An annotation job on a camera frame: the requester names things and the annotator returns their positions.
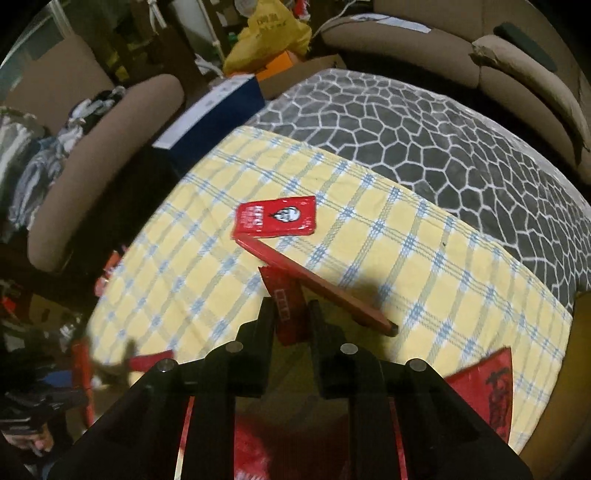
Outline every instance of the navy blue box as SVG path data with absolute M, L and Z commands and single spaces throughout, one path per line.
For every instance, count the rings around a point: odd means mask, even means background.
M 225 136 L 265 106 L 254 75 L 236 75 L 214 87 L 182 114 L 152 146 L 168 150 L 184 176 Z

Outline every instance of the yellow plastic bag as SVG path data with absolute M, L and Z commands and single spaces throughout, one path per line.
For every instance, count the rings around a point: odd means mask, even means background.
M 248 26 L 223 65 L 223 72 L 254 72 L 284 50 L 303 57 L 312 36 L 310 27 L 295 19 L 280 0 L 258 0 Z

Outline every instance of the red ketchup packet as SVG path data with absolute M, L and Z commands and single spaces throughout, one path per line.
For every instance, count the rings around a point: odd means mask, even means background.
M 237 233 L 257 238 L 311 235 L 314 230 L 316 197 L 289 197 L 240 204 L 232 237 Z
M 259 270 L 279 312 L 275 326 L 277 339 L 284 346 L 308 341 L 308 305 L 300 283 L 279 268 L 259 267 Z

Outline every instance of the gray patterned blanket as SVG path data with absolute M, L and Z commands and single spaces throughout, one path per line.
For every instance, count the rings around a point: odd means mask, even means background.
M 542 155 L 448 97 L 324 70 L 249 125 L 371 168 L 495 238 L 572 312 L 591 290 L 591 207 Z

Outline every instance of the yellow plaid tablecloth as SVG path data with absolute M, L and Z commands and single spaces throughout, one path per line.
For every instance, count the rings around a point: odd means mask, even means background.
M 234 131 L 173 190 L 116 269 L 89 324 L 102 364 L 174 349 L 202 358 L 256 318 L 262 263 L 230 238 L 233 210 L 257 199 L 316 195 L 311 236 L 265 240 L 356 297 L 400 334 L 363 329 L 326 301 L 328 321 L 381 358 L 425 359 L 442 376 L 510 346 L 519 452 L 548 402 L 571 315 L 500 245 L 370 170 L 255 128 Z M 268 393 L 240 404 L 267 421 L 308 428 L 342 414 L 318 398 L 307 345 L 274 345 Z

